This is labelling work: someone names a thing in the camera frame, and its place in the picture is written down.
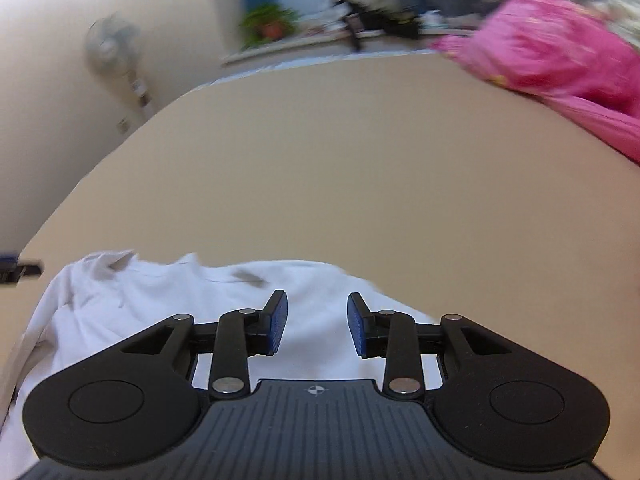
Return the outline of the white long-sleeve shirt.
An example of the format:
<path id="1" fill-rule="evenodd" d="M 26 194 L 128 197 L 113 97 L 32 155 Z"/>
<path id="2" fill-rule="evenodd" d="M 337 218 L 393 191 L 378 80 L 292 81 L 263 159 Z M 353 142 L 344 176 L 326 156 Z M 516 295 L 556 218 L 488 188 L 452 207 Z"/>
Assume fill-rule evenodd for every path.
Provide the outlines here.
<path id="1" fill-rule="evenodd" d="M 347 299 L 353 292 L 372 311 L 402 312 L 419 324 L 434 321 L 329 263 L 274 260 L 211 268 L 194 254 L 161 264 L 134 252 L 96 252 L 52 278 L 18 340 L 2 387 L 2 478 L 20 478 L 37 463 L 23 408 L 40 382 L 159 322 L 191 320 L 196 333 L 189 340 L 198 348 L 192 384 L 205 389 L 214 324 L 229 312 L 262 309 L 277 290 L 288 300 L 283 338 L 275 356 L 250 358 L 252 382 L 381 380 L 383 359 L 361 359 L 352 341 Z"/>

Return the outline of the white standing fan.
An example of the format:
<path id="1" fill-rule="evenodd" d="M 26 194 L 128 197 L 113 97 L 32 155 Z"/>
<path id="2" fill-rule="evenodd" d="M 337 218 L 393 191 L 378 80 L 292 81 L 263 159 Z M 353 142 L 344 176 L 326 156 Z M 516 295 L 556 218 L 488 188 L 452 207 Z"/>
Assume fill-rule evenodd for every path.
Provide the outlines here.
<path id="1" fill-rule="evenodd" d="M 151 91 L 139 70 L 142 58 L 140 28 L 117 13 L 99 18 L 85 36 L 91 69 L 104 77 L 125 78 L 145 119 L 155 115 Z"/>

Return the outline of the striped blue bed sheet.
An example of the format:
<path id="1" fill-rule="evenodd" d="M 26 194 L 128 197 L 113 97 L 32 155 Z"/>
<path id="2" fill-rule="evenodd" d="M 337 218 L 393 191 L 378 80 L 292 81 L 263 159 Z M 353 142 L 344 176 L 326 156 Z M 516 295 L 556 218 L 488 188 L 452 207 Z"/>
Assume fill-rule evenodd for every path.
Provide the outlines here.
<path id="1" fill-rule="evenodd" d="M 216 80 L 206 82 L 205 84 L 200 84 L 198 87 L 194 88 L 194 91 L 203 90 L 211 86 L 216 86 L 217 84 L 225 84 L 226 82 L 244 79 L 260 73 L 280 72 L 281 70 L 294 70 L 294 68 L 334 64 L 338 62 L 367 60 L 368 58 L 404 58 L 405 56 L 422 56 L 435 53 L 436 51 L 433 49 L 420 49 L 416 51 L 384 51 L 359 54 L 355 53 L 344 55 L 315 56 L 314 58 L 296 58 L 296 60 L 260 66 L 258 68 L 254 68 L 254 70 L 243 70 L 242 72 L 235 73 L 230 76 L 224 76 Z"/>

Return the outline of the potted green plant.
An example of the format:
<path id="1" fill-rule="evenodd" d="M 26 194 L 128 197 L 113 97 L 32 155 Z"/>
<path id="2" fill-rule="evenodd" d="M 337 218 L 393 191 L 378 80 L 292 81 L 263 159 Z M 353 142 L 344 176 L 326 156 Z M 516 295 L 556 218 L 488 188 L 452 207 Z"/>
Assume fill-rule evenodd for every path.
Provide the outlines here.
<path id="1" fill-rule="evenodd" d="M 279 3 L 264 3 L 244 15 L 239 29 L 243 49 L 250 50 L 294 36 L 299 15 Z"/>

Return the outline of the pink floral quilt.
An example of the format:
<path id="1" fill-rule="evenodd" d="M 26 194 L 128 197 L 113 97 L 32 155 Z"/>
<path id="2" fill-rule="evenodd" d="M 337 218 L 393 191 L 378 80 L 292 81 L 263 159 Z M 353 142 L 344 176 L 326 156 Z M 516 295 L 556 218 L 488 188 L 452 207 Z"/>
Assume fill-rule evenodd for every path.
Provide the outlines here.
<path id="1" fill-rule="evenodd" d="M 504 0 L 467 37 L 433 48 L 481 80 L 526 94 L 639 160 L 639 52 L 570 0 Z"/>

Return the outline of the white floral quilt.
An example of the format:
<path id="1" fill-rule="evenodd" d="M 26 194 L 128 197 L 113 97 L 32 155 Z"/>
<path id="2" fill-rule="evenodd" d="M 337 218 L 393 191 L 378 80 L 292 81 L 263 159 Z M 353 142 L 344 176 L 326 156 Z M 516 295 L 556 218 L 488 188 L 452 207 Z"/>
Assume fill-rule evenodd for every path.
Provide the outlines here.
<path id="1" fill-rule="evenodd" d="M 589 0 L 585 7 L 597 15 L 610 32 L 639 49 L 640 22 L 638 3 L 627 0 Z"/>

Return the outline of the wall power outlet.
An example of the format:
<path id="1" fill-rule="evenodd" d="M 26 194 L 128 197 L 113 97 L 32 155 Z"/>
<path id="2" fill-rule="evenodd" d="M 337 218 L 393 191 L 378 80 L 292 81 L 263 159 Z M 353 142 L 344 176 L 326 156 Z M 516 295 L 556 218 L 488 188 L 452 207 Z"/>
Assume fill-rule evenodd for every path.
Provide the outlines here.
<path id="1" fill-rule="evenodd" d="M 117 129 L 121 134 L 126 134 L 129 129 L 130 129 L 130 123 L 128 122 L 127 119 L 122 119 L 118 124 L 117 124 Z"/>

